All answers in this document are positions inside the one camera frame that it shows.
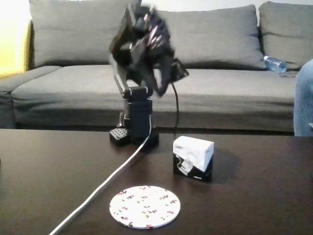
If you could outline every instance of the white cable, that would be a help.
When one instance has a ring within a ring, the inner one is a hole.
[[[56,235],[58,234],[59,231],[61,231],[61,229],[63,229],[63,227],[65,227],[65,225],[71,220],[73,219],[76,215],[78,215],[78,213],[85,208],[85,206],[91,202],[94,198],[95,195],[97,194],[97,192],[99,192],[124,166],[126,166],[135,156],[136,154],[142,149],[142,147],[146,144],[146,142],[148,141],[150,135],[151,135],[151,129],[152,129],[152,124],[151,124],[151,116],[150,118],[150,131],[149,131],[149,135],[148,137],[145,139],[145,141],[141,144],[141,146],[139,146],[139,148],[136,150],[136,152],[134,152],[130,158],[128,158],[123,165],[121,165],[118,169],[115,170],[115,172],[113,172],[106,180],[105,182],[103,182],[95,191],[93,191],[93,193],[86,199],[85,202],[83,202],[83,204],[81,204],[76,210],[74,210],[65,220],[63,220],[49,235]]]

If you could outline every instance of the yellow wall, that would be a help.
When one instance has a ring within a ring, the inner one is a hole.
[[[30,16],[20,0],[0,0],[0,78],[28,70]]]

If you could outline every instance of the water bottle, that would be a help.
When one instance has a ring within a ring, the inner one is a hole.
[[[284,73],[287,70],[287,63],[285,61],[266,55],[264,56],[264,62],[268,70],[272,70],[278,73]]]

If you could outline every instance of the person's leg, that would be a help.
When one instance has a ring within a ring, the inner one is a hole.
[[[313,136],[309,123],[313,123],[313,60],[300,70],[295,86],[294,135]]]

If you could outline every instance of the black robotic arm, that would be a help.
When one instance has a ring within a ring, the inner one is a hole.
[[[170,37],[165,21],[153,7],[128,5],[110,45],[110,64],[122,96],[128,89],[126,81],[129,79],[162,97],[170,83],[189,75],[175,58]],[[160,71],[159,80],[155,69]]]
[[[162,97],[170,83],[186,76],[187,70],[170,44],[170,33],[165,21],[153,7],[129,4],[120,29],[110,45],[110,64],[114,79],[125,100],[124,112],[118,128],[110,131],[116,145],[130,142],[146,145],[158,142],[158,134],[151,130],[153,92]],[[160,71],[156,77],[154,70]],[[127,80],[138,86],[129,87]]]

